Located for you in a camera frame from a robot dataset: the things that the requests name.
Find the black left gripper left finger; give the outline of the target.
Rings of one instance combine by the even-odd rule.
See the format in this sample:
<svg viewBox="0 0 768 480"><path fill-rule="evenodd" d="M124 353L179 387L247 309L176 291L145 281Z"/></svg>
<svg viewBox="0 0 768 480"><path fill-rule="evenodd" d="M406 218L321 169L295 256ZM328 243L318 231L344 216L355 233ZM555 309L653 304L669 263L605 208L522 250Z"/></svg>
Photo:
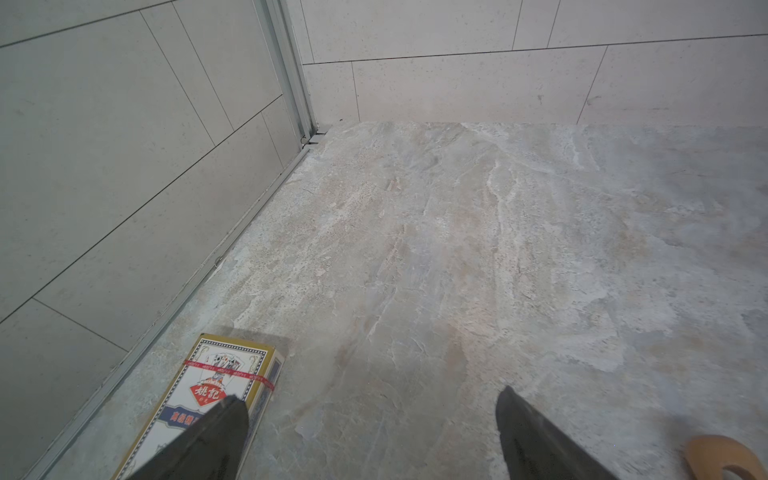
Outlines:
<svg viewBox="0 0 768 480"><path fill-rule="evenodd" d="M248 433L246 403L234 395L144 464L131 480L236 479Z"/></svg>

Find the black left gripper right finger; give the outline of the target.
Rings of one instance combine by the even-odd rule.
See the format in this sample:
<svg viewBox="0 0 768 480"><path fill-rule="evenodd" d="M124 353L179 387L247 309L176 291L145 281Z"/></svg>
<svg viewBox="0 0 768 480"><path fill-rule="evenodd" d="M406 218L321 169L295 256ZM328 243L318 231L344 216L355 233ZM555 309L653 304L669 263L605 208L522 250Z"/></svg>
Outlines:
<svg viewBox="0 0 768 480"><path fill-rule="evenodd" d="M512 479L608 479L606 467L511 387L499 392L495 419Z"/></svg>

